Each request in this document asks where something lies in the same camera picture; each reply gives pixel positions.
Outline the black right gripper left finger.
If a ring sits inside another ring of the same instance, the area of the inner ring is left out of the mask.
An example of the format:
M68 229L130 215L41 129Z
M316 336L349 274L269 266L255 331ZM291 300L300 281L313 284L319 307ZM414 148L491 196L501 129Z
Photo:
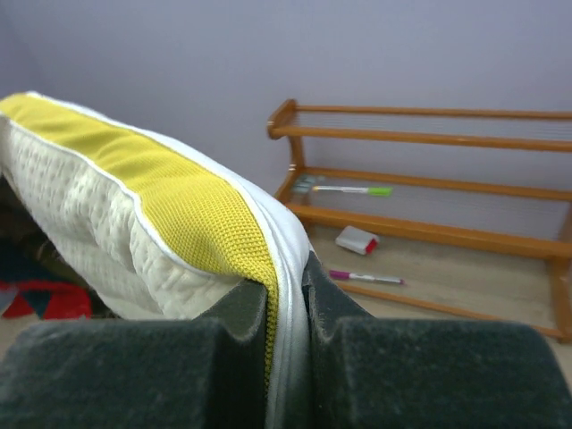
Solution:
M260 428L264 286L193 320L43 322L1 364L4 428Z

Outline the wooden shelf rack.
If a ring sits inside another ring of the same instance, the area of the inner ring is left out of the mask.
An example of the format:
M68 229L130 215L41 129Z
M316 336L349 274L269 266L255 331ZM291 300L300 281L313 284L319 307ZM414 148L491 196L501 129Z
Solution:
M360 297L432 315L518 321L571 340L571 115L567 111L303 105L284 101L270 139L290 147L277 197ZM389 197L314 186L392 188ZM380 238L362 256L335 244Z

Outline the purple white marker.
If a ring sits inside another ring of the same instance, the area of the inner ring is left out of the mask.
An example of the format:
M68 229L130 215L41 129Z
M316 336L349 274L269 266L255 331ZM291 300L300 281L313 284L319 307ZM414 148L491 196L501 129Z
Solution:
M379 283L395 284L395 285L405 284L405 281L399 277L378 276L378 275L352 273L352 272L336 271L336 270L330 270L328 274L333 279L340 281L379 282Z

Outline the white red eraser box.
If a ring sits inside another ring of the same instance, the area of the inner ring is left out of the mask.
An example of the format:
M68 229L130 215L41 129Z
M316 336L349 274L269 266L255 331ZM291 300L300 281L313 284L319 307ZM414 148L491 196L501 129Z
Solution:
M335 239L337 246L362 256L371 254L379 242L377 235L353 226L345 227Z

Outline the green white marker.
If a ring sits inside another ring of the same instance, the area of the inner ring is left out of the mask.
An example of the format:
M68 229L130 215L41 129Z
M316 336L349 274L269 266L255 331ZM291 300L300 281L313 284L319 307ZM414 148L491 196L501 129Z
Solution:
M392 188L385 187L314 186L312 190L314 192L341 192L375 197L389 197L392 195Z

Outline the white yellow pillow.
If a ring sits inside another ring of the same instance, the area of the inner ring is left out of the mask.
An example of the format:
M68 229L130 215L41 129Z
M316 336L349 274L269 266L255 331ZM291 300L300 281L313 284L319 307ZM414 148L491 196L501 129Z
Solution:
M267 291L269 428L307 421L312 250L297 217L177 139L28 92L1 102L1 174L63 259L126 319L192 319L237 280Z

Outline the red patterned pillowcase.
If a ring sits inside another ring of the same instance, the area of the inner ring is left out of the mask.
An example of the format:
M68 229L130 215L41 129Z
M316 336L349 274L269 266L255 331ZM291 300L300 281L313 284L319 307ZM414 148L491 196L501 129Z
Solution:
M29 315L43 320L114 317L1 180L1 317Z

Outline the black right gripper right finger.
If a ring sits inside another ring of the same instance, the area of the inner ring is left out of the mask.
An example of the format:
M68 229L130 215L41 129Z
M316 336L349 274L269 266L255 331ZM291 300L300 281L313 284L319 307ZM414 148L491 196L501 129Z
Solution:
M302 280L317 428L568 428L571 393L524 324L377 318L316 256Z

